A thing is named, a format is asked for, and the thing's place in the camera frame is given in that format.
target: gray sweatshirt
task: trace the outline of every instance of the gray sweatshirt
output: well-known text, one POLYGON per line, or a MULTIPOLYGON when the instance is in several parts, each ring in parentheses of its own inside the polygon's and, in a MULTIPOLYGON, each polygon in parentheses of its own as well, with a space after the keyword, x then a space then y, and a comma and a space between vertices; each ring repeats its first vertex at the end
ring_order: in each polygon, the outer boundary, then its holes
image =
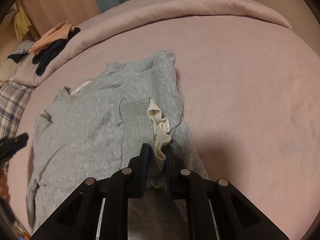
MULTIPOLYGON (((174 63, 172 51, 160 51, 137 62, 109 63, 79 93, 71 96, 69 88, 61 89, 50 108, 36 116, 34 169, 27 193, 33 231, 85 178, 108 178, 139 155, 142 143, 153 146, 153 123, 147 116, 150 98, 170 121, 175 156, 207 178, 182 119, 183 98, 177 90, 174 63)), ((154 159, 148 178, 148 185, 164 187, 154 159)), ((129 239, 186 239, 183 205, 178 203, 179 209, 172 206, 174 202, 159 190, 163 189, 150 188, 148 197, 129 201, 129 239)))

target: plaid blanket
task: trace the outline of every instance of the plaid blanket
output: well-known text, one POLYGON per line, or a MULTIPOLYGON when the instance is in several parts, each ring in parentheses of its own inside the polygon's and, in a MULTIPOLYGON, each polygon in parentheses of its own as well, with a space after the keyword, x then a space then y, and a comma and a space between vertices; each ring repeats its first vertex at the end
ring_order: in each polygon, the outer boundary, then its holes
MULTIPOLYGON (((33 87, 17 84, 12 79, 0 83, 0 138, 15 137, 33 90, 33 87)), ((8 162, 4 165, 4 170, 7 168, 8 162)))

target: triangular cutout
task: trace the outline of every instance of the triangular cutout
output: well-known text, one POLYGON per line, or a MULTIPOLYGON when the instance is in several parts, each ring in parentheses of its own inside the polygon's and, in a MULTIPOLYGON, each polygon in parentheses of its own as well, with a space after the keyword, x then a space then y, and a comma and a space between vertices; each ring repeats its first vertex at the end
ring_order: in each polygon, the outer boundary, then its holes
POLYGON ((260 222, 258 215, 256 215, 237 195, 233 194, 230 198, 243 228, 248 228, 260 222))
POLYGON ((59 215, 57 222, 70 228, 73 227, 76 222, 82 200, 83 194, 79 194, 74 199, 74 201, 65 209, 65 211, 63 211, 59 215))

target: orange cloth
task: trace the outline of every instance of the orange cloth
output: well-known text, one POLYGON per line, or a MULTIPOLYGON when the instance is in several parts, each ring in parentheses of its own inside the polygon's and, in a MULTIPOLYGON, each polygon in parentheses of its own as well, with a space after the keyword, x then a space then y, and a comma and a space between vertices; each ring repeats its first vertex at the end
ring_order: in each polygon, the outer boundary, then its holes
POLYGON ((39 54, 41 50, 46 49, 52 42, 58 39, 67 39, 69 32, 73 32, 74 29, 74 26, 68 24, 68 21, 59 23, 43 34, 42 37, 30 47, 29 53, 34 52, 35 55, 39 54))

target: beige wall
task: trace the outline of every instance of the beige wall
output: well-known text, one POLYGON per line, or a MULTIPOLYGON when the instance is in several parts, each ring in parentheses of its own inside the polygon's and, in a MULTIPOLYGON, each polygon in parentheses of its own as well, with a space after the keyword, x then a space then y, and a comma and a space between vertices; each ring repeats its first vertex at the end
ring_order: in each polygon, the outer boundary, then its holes
POLYGON ((320 56, 320 25, 304 0, 255 0, 279 13, 291 24, 294 33, 320 56))
POLYGON ((8 55, 19 45, 13 22, 0 28, 0 63, 5 61, 8 55))

